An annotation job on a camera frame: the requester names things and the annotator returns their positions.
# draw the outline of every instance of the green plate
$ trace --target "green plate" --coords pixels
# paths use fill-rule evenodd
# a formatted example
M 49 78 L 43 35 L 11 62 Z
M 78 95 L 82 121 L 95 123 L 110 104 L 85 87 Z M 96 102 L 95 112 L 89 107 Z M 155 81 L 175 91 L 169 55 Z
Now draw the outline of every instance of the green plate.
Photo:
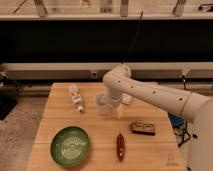
M 79 127 L 62 129 L 53 138 L 51 155 L 61 166 L 73 167 L 84 160 L 89 151 L 89 137 Z

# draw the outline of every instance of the wooden table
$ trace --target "wooden table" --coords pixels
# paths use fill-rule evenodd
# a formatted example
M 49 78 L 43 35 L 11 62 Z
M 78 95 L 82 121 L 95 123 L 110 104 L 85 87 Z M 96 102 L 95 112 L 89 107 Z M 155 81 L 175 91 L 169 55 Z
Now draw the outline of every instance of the wooden table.
M 93 104 L 93 97 L 97 92 L 105 90 L 103 84 L 76 84 L 84 100 L 85 113 L 78 113 L 72 103 L 68 91 L 71 83 L 53 84 L 29 158 L 28 171 L 185 170 L 165 111 L 133 98 L 132 104 L 124 107 L 125 114 L 121 119 L 117 119 L 111 111 L 107 116 L 100 116 Z M 132 134 L 130 123 L 137 120 L 155 124 L 156 135 Z M 50 155 L 53 137 L 67 126 L 83 128 L 91 141 L 88 158 L 72 169 L 60 167 Z M 122 162 L 118 161 L 116 155 L 116 137 L 119 132 L 126 142 L 126 154 Z

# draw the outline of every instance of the clear cup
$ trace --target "clear cup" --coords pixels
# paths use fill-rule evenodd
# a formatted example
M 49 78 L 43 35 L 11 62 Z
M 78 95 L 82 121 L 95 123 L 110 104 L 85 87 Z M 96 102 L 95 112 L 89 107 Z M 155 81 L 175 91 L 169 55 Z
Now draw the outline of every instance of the clear cup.
M 106 94 L 104 92 L 95 94 L 94 103 L 98 114 L 106 115 L 108 113 L 109 105 L 107 103 Z

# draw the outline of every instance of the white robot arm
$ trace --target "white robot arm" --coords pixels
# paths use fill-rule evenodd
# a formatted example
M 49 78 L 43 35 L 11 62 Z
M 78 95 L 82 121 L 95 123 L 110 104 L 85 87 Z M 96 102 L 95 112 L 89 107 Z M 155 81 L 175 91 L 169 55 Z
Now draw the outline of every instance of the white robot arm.
M 150 104 L 162 108 L 174 115 L 193 123 L 187 168 L 190 171 L 213 170 L 213 100 L 190 91 L 178 90 L 130 79 L 131 70 L 119 65 L 105 74 L 107 99 L 112 106 L 118 106 L 122 94 L 127 93 Z

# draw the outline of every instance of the white bottle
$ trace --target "white bottle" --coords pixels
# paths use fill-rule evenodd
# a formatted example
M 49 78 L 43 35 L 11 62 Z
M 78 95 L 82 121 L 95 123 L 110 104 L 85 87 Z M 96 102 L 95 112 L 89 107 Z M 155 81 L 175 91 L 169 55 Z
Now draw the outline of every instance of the white bottle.
M 76 106 L 78 112 L 83 113 L 84 112 L 83 101 L 81 95 L 79 94 L 78 87 L 76 85 L 70 85 L 68 88 L 69 92 L 72 95 L 73 104 Z

